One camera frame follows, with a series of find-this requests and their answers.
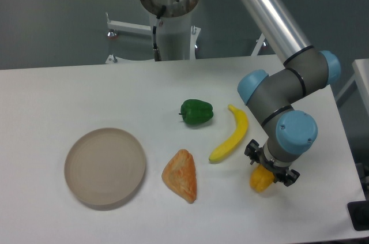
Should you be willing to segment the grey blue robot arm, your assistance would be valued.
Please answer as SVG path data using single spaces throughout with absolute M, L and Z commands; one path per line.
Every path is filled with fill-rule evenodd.
M 189 59 L 190 25 L 183 19 L 198 0 L 140 1 L 150 14 L 155 61 Z M 310 149 L 318 132 L 314 119 L 292 104 L 337 81 L 340 63 L 331 52 L 311 45 L 280 0 L 241 1 L 284 67 L 272 76 L 251 72 L 238 85 L 244 104 L 268 135 L 263 146 L 250 141 L 245 154 L 270 171 L 275 182 L 290 186 L 299 177 L 291 164 Z

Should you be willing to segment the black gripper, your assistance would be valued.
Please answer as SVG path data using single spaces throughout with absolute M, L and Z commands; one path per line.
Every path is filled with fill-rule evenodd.
M 300 177 L 296 170 L 290 170 L 291 162 L 282 162 L 269 152 L 268 147 L 260 147 L 252 139 L 246 146 L 244 154 L 250 159 L 250 164 L 258 163 L 274 174 L 274 183 L 281 182 L 288 187 L 293 185 Z

